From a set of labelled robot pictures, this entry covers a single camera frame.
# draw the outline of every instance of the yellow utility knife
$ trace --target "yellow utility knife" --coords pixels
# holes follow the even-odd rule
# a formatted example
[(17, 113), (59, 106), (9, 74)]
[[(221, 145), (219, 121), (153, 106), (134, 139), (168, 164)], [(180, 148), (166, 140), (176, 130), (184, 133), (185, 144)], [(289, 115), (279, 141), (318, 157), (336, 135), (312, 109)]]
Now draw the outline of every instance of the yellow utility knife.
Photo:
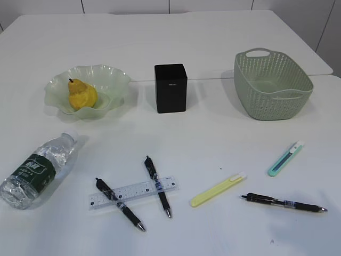
[(206, 202), (207, 200), (210, 200), (212, 197), (219, 195), (220, 193), (224, 192), (228, 188), (238, 184), (245, 178), (246, 178), (246, 174), (244, 172), (240, 172), (238, 174), (233, 175), (232, 177), (229, 177), (227, 180), (224, 180), (223, 182), (219, 183), (213, 188), (210, 188), (209, 190), (193, 198), (191, 200), (191, 206), (192, 207), (199, 206), (200, 204)]

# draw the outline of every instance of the green bottle label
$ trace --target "green bottle label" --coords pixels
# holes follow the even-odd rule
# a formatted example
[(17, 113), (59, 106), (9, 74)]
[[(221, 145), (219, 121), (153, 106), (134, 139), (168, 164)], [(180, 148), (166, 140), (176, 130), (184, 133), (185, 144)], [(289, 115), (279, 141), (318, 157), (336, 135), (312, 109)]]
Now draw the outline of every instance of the green bottle label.
[(12, 175), (27, 181), (40, 193), (54, 179), (55, 174), (55, 169), (48, 159), (33, 154)]

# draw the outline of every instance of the teal utility knife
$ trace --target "teal utility knife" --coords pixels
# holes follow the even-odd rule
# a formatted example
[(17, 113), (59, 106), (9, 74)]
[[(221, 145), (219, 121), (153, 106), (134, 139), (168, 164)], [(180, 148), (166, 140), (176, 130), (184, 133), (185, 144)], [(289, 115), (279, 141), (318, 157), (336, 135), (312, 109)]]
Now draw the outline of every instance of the teal utility knife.
[(268, 170), (268, 175), (275, 177), (284, 166), (303, 148), (304, 142), (297, 141), (281, 158)]

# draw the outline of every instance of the basket handle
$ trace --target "basket handle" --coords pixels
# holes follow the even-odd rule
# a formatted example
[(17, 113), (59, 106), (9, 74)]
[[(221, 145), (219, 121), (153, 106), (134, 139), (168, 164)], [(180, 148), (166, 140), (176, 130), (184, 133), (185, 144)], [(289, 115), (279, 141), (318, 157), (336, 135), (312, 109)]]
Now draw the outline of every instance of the basket handle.
[(268, 52), (269, 54), (273, 53), (273, 51), (271, 51), (269, 49), (258, 47), (258, 48), (253, 48), (253, 49), (250, 49), (246, 52), (243, 52), (243, 55), (245, 55), (246, 58), (259, 58), (259, 57), (267, 57), (268, 56), (268, 55), (267, 56), (247, 56), (248, 53), (256, 52), (256, 51)]
[[(282, 98), (281, 94), (283, 94), (283, 93), (285, 93), (285, 94), (286, 93), (294, 93), (294, 94), (300, 94), (300, 95), (296, 96), (296, 97), (291, 97), (291, 98)], [(308, 94), (308, 92), (302, 92), (302, 91), (299, 91), (299, 90), (288, 89), (288, 90), (283, 90), (283, 91), (280, 91), (280, 92), (271, 93), (270, 94), (270, 98), (273, 99), (273, 100), (297, 100), (297, 99), (302, 98), (306, 94)]]

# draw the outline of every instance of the pen tip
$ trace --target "pen tip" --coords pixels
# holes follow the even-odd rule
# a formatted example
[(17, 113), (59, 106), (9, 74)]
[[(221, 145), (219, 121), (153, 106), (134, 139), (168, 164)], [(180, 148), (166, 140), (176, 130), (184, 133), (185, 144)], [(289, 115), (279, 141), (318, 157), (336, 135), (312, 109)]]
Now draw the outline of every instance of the pen tip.
[(319, 212), (328, 212), (328, 210), (326, 208), (320, 207), (320, 211)]
[(145, 227), (143, 226), (143, 224), (142, 224), (141, 222), (139, 222), (139, 223), (136, 225), (136, 227), (137, 227), (139, 230), (145, 232)]
[(166, 211), (167, 216), (171, 219), (172, 218), (172, 211), (170, 209), (167, 209)]

